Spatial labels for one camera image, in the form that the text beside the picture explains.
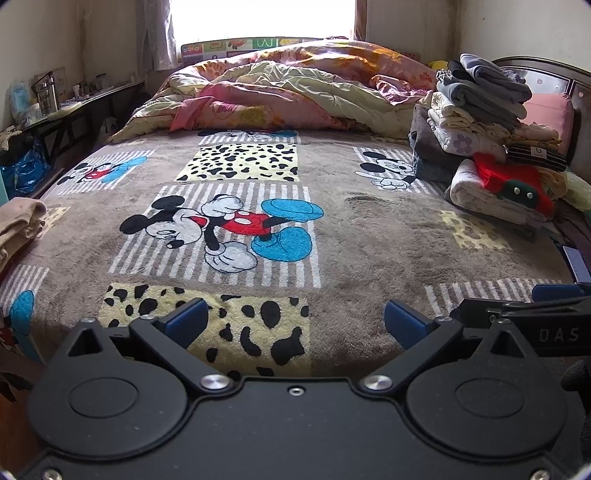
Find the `colourful alphabet play mat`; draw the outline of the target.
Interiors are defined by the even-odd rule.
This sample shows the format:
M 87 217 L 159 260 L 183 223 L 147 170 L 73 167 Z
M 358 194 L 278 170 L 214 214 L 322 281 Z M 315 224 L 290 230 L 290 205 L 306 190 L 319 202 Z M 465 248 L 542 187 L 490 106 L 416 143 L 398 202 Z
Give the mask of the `colourful alphabet play mat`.
M 229 58 L 243 53 L 289 46 L 308 41 L 315 41 L 315 38 L 242 37 L 207 42 L 193 42 L 181 46 L 180 60 L 183 65 L 190 65 L 204 60 Z

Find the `blue plastic bag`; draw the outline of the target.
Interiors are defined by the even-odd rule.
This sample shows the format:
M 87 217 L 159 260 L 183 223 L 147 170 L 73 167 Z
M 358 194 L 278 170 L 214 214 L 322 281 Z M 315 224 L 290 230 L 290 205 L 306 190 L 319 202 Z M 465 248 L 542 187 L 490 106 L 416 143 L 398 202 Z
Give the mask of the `blue plastic bag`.
M 35 140 L 27 153 L 12 165 L 2 166 L 1 174 L 9 199 L 28 197 L 50 171 L 41 144 Z

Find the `Mickey Mouse fleece blanket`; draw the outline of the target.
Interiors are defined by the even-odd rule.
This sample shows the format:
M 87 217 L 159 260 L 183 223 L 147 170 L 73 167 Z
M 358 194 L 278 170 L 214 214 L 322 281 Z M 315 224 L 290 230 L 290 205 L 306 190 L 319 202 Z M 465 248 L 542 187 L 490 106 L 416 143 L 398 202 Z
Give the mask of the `Mickey Mouse fleece blanket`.
M 337 132 L 153 134 L 43 195 L 1 280 L 1 345 L 46 363 L 91 317 L 120 327 L 207 303 L 189 351 L 233 376 L 367 371 L 401 352 L 384 307 L 529 301 L 568 268 L 544 232 L 456 210 L 411 151 Z

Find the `beige folded garment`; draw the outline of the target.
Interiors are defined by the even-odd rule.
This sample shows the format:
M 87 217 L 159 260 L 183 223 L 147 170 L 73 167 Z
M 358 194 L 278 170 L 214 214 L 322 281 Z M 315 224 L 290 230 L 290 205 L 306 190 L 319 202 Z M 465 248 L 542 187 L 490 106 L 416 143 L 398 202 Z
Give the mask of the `beige folded garment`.
M 15 197 L 1 206 L 1 270 L 39 235 L 45 224 L 45 214 L 46 206 L 42 201 L 26 197 Z

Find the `dark wooden headboard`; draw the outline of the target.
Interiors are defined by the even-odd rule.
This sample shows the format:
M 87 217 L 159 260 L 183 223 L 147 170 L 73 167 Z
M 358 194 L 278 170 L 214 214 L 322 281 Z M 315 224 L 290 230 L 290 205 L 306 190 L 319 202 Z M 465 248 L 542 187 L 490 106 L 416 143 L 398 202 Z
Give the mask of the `dark wooden headboard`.
M 590 182 L 590 72 L 531 56 L 502 57 L 495 63 L 517 72 L 534 94 L 565 94 L 571 100 L 574 124 L 566 157 L 570 169 Z

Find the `floral quilted comforter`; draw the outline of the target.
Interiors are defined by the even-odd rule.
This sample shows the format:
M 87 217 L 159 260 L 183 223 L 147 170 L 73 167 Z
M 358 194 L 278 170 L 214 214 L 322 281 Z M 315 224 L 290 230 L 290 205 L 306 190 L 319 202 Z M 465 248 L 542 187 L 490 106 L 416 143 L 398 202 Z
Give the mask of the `floral quilted comforter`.
M 435 87 L 434 70 L 389 48 L 304 42 L 173 72 L 109 140 L 157 130 L 352 130 L 400 139 Z

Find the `white rolled garment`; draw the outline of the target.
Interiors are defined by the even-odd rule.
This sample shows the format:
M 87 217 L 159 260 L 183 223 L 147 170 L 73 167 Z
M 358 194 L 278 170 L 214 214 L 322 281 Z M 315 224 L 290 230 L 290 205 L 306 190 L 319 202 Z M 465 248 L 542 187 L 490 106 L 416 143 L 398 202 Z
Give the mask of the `white rolled garment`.
M 472 159 L 465 159 L 459 165 L 446 194 L 459 208 L 512 224 L 539 229 L 546 222 L 536 210 L 486 190 Z

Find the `grey window curtain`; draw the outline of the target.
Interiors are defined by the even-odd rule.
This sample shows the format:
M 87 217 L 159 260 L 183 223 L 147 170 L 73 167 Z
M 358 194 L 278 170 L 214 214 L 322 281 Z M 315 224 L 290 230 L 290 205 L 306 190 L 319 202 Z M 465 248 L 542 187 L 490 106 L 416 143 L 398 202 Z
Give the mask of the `grey window curtain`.
M 169 0 L 137 0 L 136 57 L 138 72 L 170 70 L 177 65 L 172 5 Z

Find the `red knit sweater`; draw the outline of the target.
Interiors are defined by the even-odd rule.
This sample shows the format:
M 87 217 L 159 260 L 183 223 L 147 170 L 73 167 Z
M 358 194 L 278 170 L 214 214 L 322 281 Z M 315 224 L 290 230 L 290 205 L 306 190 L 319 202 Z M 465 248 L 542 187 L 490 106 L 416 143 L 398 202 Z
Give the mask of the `red knit sweater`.
M 546 194 L 540 172 L 535 167 L 499 163 L 493 155 L 483 153 L 476 153 L 473 161 L 486 190 L 546 218 L 554 215 L 554 203 Z

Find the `metal rack on table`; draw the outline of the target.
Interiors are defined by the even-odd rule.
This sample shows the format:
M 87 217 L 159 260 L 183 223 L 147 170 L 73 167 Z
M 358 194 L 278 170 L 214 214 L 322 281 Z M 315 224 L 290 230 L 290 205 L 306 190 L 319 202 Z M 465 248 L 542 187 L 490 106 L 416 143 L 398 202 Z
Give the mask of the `metal rack on table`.
M 59 110 L 55 78 L 52 71 L 40 76 L 31 85 L 31 89 L 37 97 L 43 116 L 48 116 Z

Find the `dark side table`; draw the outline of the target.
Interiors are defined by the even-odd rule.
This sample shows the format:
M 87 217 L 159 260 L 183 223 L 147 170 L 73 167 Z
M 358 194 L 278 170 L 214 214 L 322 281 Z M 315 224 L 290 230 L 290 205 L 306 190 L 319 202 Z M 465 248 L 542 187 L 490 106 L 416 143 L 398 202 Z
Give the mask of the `dark side table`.
M 82 101 L 80 106 L 54 118 L 42 119 L 10 137 L 8 148 L 1 151 L 1 164 L 11 166 L 37 146 L 49 165 L 49 171 L 28 194 L 39 198 L 76 162 L 104 144 L 100 136 L 109 134 L 102 128 L 105 121 L 112 120 L 114 128 L 119 129 L 139 101 L 146 98 L 142 80 L 98 93 Z

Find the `stack of folded clothes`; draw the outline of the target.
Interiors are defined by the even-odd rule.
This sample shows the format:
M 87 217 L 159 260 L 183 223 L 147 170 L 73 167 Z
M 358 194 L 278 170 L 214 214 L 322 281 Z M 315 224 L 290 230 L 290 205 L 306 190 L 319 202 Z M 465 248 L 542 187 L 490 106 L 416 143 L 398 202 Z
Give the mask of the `stack of folded clothes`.
M 478 154 L 557 172 L 567 167 L 563 134 L 527 123 L 534 94 L 518 72 L 473 53 L 437 72 L 435 89 L 419 101 L 409 133 L 417 178 L 450 184 L 460 164 Z

